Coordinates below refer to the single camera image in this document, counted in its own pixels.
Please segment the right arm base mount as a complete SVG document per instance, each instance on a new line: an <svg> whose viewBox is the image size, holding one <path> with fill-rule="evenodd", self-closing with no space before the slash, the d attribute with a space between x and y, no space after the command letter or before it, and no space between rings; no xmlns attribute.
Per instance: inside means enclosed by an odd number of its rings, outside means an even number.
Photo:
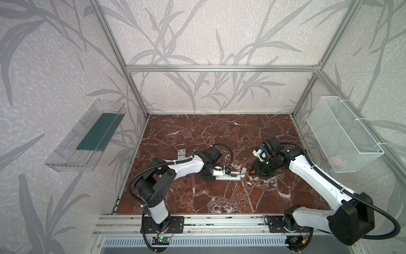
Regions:
<svg viewBox="0 0 406 254"><path fill-rule="evenodd" d="M285 227L283 223L285 216L283 215L265 215L263 217L264 223L268 226L270 233L295 233Z"/></svg>

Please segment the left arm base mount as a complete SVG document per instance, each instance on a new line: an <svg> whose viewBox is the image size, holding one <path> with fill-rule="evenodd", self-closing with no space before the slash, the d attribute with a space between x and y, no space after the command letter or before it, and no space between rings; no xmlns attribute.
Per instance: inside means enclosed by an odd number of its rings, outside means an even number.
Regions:
<svg viewBox="0 0 406 254"><path fill-rule="evenodd" d="M169 216L162 223L156 223L151 217L142 219L142 228L144 233L174 233L181 234L184 231L185 217Z"/></svg>

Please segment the white battery cover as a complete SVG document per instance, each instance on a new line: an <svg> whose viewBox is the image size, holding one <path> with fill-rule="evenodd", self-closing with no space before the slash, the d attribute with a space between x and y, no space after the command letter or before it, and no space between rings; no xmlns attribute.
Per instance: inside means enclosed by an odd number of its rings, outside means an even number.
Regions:
<svg viewBox="0 0 406 254"><path fill-rule="evenodd" d="M241 176L241 177L244 177L244 176L246 175L246 172L247 172L247 169L246 169L246 168L243 168L242 171L241 171L241 173L240 173L240 176Z"/></svg>

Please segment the plain white remote control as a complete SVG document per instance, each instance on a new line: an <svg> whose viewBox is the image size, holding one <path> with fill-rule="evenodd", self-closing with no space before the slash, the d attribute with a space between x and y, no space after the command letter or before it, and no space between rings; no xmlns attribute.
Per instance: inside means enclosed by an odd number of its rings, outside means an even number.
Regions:
<svg viewBox="0 0 406 254"><path fill-rule="evenodd" d="M240 181L245 173L230 170L214 170L213 176L216 181Z"/></svg>

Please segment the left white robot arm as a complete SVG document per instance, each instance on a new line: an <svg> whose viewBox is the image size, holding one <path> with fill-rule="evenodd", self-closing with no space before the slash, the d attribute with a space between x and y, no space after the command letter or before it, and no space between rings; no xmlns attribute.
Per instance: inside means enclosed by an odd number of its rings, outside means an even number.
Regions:
<svg viewBox="0 0 406 254"><path fill-rule="evenodd" d="M170 215L165 197L173 182L201 171L212 173L221 156L221 152L215 151L197 152L182 160L156 158L145 170L131 179L128 193L142 205L156 225L167 225Z"/></svg>

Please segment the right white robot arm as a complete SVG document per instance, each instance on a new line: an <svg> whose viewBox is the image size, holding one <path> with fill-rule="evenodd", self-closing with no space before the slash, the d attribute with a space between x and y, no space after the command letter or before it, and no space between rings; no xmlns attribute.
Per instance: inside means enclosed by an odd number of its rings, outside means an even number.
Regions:
<svg viewBox="0 0 406 254"><path fill-rule="evenodd" d="M249 175L268 177L287 166L300 176L328 203L329 210L317 210L295 205L284 212L282 223L286 230L295 232L309 227L334 235L341 243L352 245L375 228L374 211L362 201L372 199L362 193L356 200L344 193L345 187L322 172L297 146L278 152L255 148L256 161Z"/></svg>

